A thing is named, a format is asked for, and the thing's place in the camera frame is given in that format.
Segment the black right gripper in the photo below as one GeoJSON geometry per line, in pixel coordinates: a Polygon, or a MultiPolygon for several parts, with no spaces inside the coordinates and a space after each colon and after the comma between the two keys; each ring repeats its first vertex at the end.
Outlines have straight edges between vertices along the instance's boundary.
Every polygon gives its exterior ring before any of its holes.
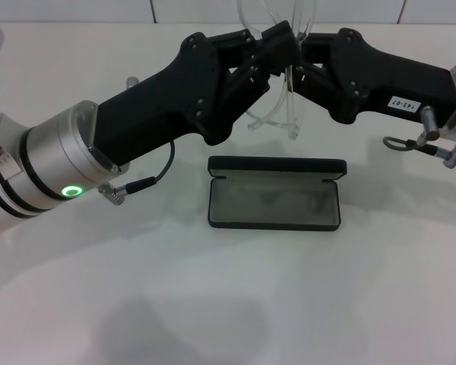
{"type": "Polygon", "coordinates": [[[442,127],[456,111],[456,86],[449,70],[379,51],[349,28],[309,34],[301,43],[293,77],[297,94],[345,125],[362,112],[420,123],[421,110],[430,106],[442,127]],[[335,85],[313,65],[328,71],[335,85]]]}

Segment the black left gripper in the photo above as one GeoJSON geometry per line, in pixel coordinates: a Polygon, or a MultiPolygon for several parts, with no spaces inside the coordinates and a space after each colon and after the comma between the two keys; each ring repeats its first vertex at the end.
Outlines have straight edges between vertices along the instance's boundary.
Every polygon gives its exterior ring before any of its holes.
{"type": "Polygon", "coordinates": [[[162,71],[98,106],[94,144],[162,146],[187,134],[225,141],[236,121],[235,53],[235,33],[188,36],[162,71]]]}

